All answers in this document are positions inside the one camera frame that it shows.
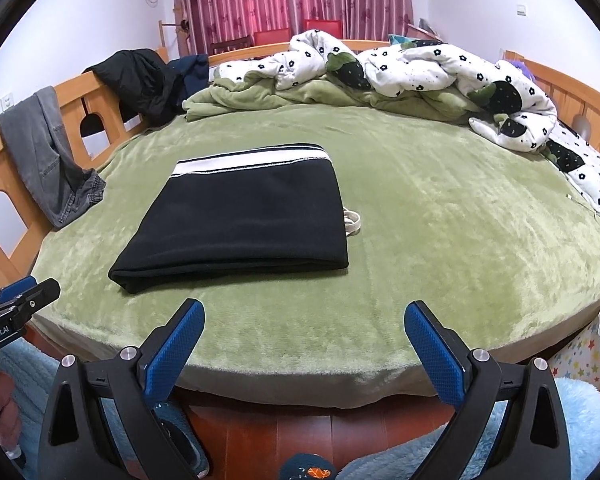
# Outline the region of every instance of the green bedsheet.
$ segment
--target green bedsheet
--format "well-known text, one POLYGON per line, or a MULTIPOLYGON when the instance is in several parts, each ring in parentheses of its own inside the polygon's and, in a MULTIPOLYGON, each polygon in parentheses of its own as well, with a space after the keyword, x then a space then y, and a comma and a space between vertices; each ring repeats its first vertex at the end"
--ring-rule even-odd
POLYGON ((541 156, 466 127, 305 104, 177 118, 129 141, 101 174, 103 202, 44 240, 33 274, 58 279, 62 295, 34 324, 84 358, 108 358, 198 298, 206 328, 180 377, 187 388, 341 407, 426 393, 402 327, 411 300, 425 300, 470 347, 510 360, 583 326, 600 303, 600 216, 568 197, 573 188, 541 156), (285 142, 323 146, 345 206, 362 216, 348 239, 349 269, 135 296, 109 281, 179 159, 285 142))

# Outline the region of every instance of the purple plush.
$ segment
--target purple plush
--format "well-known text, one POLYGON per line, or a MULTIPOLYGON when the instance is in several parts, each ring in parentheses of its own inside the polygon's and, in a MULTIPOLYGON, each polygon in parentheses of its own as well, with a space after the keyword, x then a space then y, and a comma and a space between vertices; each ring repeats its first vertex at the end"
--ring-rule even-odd
POLYGON ((522 72, 525 77, 527 79, 531 79, 531 81, 533 81, 534 83, 536 82, 536 78, 534 77, 534 75, 531 73, 531 70, 529 70, 525 63, 523 61, 509 61, 514 67, 516 67, 517 69, 520 70, 520 72, 522 72))

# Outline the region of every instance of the metal bolt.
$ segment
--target metal bolt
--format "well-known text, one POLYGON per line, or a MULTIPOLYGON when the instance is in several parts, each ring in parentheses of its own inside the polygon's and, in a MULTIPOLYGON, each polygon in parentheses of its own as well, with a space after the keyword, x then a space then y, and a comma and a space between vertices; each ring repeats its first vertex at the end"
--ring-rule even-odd
POLYGON ((71 354, 65 355, 62 358, 62 361, 60 361, 60 362, 61 362, 62 366, 68 368, 69 366, 72 366, 75 363, 75 355, 71 355, 71 354))
POLYGON ((474 359, 476 361, 485 363, 489 360, 490 357, 491 356, 489 355, 489 352, 487 352, 486 350, 483 350, 482 348, 477 348, 474 350, 474 359))
POLYGON ((546 363, 546 361, 544 359, 542 359, 541 357, 536 357, 534 359, 534 366, 538 369, 538 370, 546 370, 548 368, 548 364, 546 363))
POLYGON ((120 351, 120 357, 122 357, 125 361, 131 361, 131 359, 133 359, 134 357, 136 357, 136 354, 138 354, 138 350, 136 350, 132 346, 128 346, 126 348, 123 348, 120 351))

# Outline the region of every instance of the wooden floor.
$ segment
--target wooden floor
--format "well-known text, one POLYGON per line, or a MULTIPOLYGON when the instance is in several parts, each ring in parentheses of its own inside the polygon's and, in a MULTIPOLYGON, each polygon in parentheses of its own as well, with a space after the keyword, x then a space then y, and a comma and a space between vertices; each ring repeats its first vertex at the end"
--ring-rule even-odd
MULTIPOLYGON (((63 353, 37 333, 26 338, 56 359, 63 353)), ((452 415, 435 397, 394 396, 353 410, 269 406, 190 392, 174 396, 212 464, 212 480, 275 480, 295 453, 316 453, 339 470, 352 460, 429 433, 452 415)), ((138 464, 128 464, 137 478, 138 464)))

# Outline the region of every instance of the wooden bed rail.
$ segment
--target wooden bed rail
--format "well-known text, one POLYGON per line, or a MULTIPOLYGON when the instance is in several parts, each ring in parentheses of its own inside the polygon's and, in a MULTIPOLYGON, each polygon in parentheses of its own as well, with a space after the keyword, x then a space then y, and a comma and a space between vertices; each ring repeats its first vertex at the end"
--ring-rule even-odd
MULTIPOLYGON (((344 40, 344 43, 351 50, 367 50, 388 45, 385 41, 367 40, 344 40)), ((230 60, 270 56, 287 49, 288 43, 255 46, 210 56, 209 63, 214 66, 230 60)), ((158 53, 163 59, 167 59, 166 49, 160 48, 158 53)), ((506 51, 505 58, 524 59, 520 54, 510 51, 506 51)), ((561 119, 569 124, 575 114, 583 114, 589 119, 592 126, 591 143, 600 150, 600 93, 549 67, 526 59, 524 61, 538 79, 538 84, 556 101, 561 119)), ((60 83, 56 86, 56 94, 74 159, 83 168, 100 166, 117 146, 146 126, 142 121, 138 126, 126 131, 120 116, 119 99, 91 72, 60 83), (109 147, 95 158, 89 156, 80 136, 80 123, 90 113, 100 117, 109 139, 109 147)), ((5 254, 0 247, 1 287, 30 271, 43 238, 51 230, 51 225, 18 176, 1 138, 0 191, 9 197, 26 226, 25 233, 10 254, 5 254)))

